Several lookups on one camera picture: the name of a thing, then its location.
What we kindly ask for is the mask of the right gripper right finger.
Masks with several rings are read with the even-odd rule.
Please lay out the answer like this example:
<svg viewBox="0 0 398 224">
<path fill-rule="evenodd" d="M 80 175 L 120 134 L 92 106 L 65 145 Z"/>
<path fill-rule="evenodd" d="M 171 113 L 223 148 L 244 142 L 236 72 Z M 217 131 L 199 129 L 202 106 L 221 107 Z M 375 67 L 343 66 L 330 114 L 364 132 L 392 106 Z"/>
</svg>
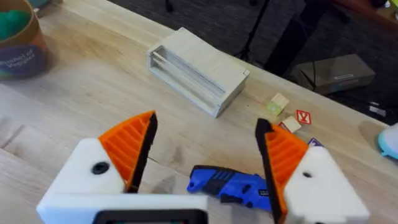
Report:
<svg viewBox="0 0 398 224">
<path fill-rule="evenodd" d="M 263 118 L 255 137 L 275 223 L 369 221 L 368 208 L 326 148 L 309 146 Z"/>
</svg>

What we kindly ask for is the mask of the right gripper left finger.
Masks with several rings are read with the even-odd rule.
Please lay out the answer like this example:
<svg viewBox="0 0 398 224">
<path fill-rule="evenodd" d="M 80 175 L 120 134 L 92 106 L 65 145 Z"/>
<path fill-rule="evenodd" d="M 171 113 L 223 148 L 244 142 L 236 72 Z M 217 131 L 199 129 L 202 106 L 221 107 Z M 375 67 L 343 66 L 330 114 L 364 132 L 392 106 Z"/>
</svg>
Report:
<svg viewBox="0 0 398 224">
<path fill-rule="evenodd" d="M 138 192 L 157 127 L 155 111 L 147 111 L 82 139 L 46 194 Z"/>
</svg>

